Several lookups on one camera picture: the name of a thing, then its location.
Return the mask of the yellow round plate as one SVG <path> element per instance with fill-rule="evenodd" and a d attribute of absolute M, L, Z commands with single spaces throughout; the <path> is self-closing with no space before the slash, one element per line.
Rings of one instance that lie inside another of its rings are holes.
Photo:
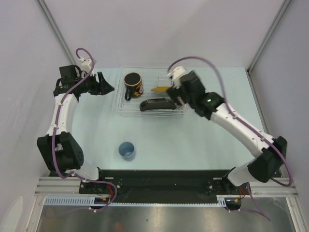
<path fill-rule="evenodd" d="M 162 87 L 154 87 L 151 89 L 153 92 L 166 92 L 170 87 L 162 86 Z"/>

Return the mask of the black yellow square plate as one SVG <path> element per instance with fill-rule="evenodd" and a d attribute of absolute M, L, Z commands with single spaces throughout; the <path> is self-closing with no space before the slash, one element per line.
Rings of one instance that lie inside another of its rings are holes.
<path fill-rule="evenodd" d="M 148 110 L 162 110 L 162 109 L 172 109 L 175 110 L 177 106 L 174 101 L 167 98 L 156 98 L 156 99 L 147 99 L 140 103 L 140 111 Z"/>

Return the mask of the black skull mug red inside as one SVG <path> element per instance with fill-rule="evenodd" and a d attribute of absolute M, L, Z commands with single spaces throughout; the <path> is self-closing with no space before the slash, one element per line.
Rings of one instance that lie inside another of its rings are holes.
<path fill-rule="evenodd" d="M 126 86 L 125 100 L 130 101 L 132 98 L 140 97 L 143 94 L 143 83 L 141 76 L 136 73 L 128 73 L 124 77 L 124 84 Z"/>

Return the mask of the brown lattice pattern bowl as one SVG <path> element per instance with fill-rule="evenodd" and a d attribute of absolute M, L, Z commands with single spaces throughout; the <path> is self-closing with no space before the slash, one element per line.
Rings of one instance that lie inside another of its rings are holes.
<path fill-rule="evenodd" d="M 189 104 L 183 104 L 181 106 L 178 106 L 177 110 L 185 114 L 189 108 L 190 108 Z"/>

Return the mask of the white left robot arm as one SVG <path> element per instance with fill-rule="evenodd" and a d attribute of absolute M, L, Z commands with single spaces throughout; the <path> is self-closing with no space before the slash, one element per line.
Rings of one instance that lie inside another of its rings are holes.
<path fill-rule="evenodd" d="M 81 66 L 59 68 L 61 77 L 53 91 L 52 122 L 46 135 L 37 139 L 37 147 L 49 171 L 63 176 L 76 174 L 84 181 L 91 180 L 90 188 L 102 193 L 107 187 L 106 180 L 99 177 L 98 167 L 85 161 L 83 150 L 71 133 L 75 109 L 82 94 L 103 96 L 114 91 L 101 72 L 93 73 L 91 69 L 90 60 Z"/>

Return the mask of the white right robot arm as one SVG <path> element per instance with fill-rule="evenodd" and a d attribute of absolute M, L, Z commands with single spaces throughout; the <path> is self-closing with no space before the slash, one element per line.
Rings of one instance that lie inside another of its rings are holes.
<path fill-rule="evenodd" d="M 201 117 L 216 123 L 237 138 L 254 159 L 232 168 L 225 176 L 223 189 L 234 194 L 244 183 L 268 182 L 282 165 L 286 156 L 287 141 L 282 136 L 274 138 L 241 117 L 225 99 L 215 92 L 206 92 L 199 76 L 178 67 L 169 73 L 172 86 L 167 94 L 178 105 L 188 104 Z"/>

